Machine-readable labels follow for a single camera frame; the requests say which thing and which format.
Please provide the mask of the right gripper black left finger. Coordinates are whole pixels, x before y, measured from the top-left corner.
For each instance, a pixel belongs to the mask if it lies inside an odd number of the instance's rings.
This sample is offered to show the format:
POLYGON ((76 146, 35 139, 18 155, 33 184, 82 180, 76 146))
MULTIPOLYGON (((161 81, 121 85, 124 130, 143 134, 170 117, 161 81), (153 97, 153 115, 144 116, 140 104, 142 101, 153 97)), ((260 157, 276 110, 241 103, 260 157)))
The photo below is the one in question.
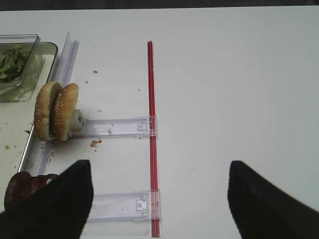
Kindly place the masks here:
POLYGON ((0 215, 2 239, 78 239, 94 190, 91 165, 78 160, 29 197, 0 215))

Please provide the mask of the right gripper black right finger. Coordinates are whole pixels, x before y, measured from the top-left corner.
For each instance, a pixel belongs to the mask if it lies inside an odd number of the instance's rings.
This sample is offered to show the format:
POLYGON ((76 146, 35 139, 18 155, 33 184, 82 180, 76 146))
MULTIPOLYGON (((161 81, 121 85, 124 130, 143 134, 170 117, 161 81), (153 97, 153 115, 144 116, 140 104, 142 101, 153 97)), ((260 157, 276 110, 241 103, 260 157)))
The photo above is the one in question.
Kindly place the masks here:
POLYGON ((242 161, 232 161, 227 199, 243 239, 317 239, 319 213, 242 161))

